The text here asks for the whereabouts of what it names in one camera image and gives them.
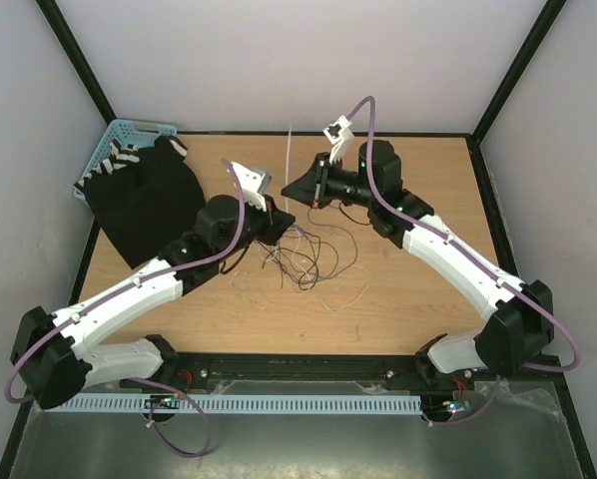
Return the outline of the white zip tie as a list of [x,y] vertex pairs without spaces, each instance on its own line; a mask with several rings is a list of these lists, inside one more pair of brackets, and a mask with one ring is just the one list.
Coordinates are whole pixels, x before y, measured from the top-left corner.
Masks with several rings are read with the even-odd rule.
[[[287,144],[286,144],[284,187],[286,187],[290,183],[292,138],[293,138],[293,126],[290,125],[288,128],[288,136],[287,136]],[[284,197],[284,199],[285,199],[285,209],[288,213],[290,213],[291,212],[290,200],[286,197]]]

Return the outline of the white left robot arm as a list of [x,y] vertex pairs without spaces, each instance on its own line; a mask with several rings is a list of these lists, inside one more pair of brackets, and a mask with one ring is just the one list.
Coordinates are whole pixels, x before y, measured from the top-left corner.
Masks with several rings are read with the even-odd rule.
[[82,390],[123,379],[173,383],[177,353],[159,334],[133,343],[106,338],[137,317],[174,301],[219,275],[220,264],[258,241],[275,244],[296,221],[270,196],[261,207],[228,195],[211,198],[193,229],[165,246],[141,269],[107,290],[52,313],[36,306],[21,318],[10,360],[44,410]]

